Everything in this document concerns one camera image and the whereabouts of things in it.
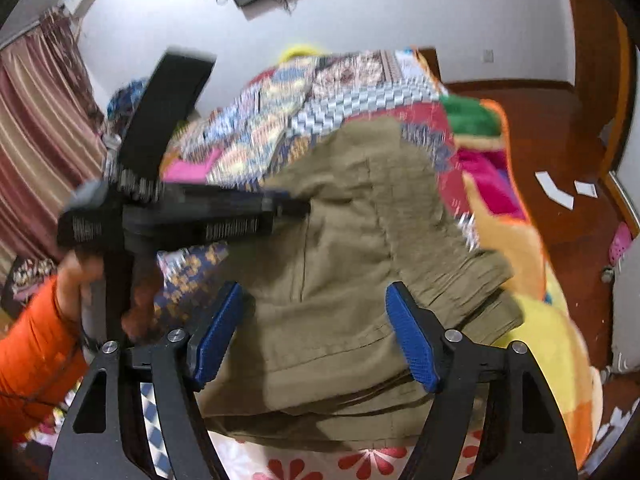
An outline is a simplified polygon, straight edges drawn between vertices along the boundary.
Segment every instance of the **person's hand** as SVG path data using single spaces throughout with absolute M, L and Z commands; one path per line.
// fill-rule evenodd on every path
M 99 256 L 79 258 L 74 251 L 58 267 L 56 301 L 60 316 L 70 323 L 80 321 L 82 298 L 90 301 L 89 285 L 102 278 L 104 266 Z M 157 267 L 134 287 L 133 305 L 122 316 L 122 329 L 132 339 L 145 336 L 154 318 L 154 296 L 162 288 L 162 272 Z

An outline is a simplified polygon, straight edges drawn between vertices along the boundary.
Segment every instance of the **checkered fabric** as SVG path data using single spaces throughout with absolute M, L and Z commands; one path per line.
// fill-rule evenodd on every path
M 149 450 L 156 468 L 156 474 L 162 478 L 173 479 L 171 463 L 164 447 L 162 429 L 158 420 L 158 407 L 156 406 L 153 384 L 141 383 L 140 395 L 142 396 L 142 412 L 145 415 L 146 437 L 149 440 Z
M 291 118 L 287 136 L 328 134 L 338 129 L 350 116 L 436 101 L 439 95 L 438 89 L 426 78 L 347 90 L 329 99 L 307 102 Z

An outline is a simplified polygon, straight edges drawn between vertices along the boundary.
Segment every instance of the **blue textured fingertip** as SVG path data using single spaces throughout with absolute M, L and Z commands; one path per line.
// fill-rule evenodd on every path
M 231 337 L 241 319 L 242 287 L 236 283 L 198 348 L 198 365 L 193 379 L 201 388 L 216 378 Z
M 395 286 L 386 288 L 385 303 L 386 314 L 396 331 L 412 376 L 427 392 L 435 392 L 440 377 L 434 365 L 433 349 Z

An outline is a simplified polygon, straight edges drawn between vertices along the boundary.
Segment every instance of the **curtain rod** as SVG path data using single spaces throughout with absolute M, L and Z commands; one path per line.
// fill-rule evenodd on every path
M 35 20 L 34 22 L 31 22 L 29 25 L 27 25 L 23 30 L 21 30 L 20 32 L 16 32 L 14 35 L 12 35 L 11 37 L 9 37 L 8 40 L 5 40 L 2 42 L 2 44 L 0 44 L 0 50 L 4 49 L 5 47 L 11 45 L 15 40 L 17 40 L 18 38 L 20 38 L 22 35 L 26 34 L 27 32 L 29 32 L 30 30 L 33 30 L 34 28 L 36 28 L 38 25 L 40 25 L 40 20 Z

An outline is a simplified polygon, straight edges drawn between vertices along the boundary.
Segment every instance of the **orange jacket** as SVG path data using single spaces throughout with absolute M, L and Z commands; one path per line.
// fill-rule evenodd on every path
M 86 372 L 78 334 L 60 318 L 55 290 L 51 278 L 0 340 L 0 428 L 12 440 L 37 426 L 52 407 L 11 396 L 58 404 Z

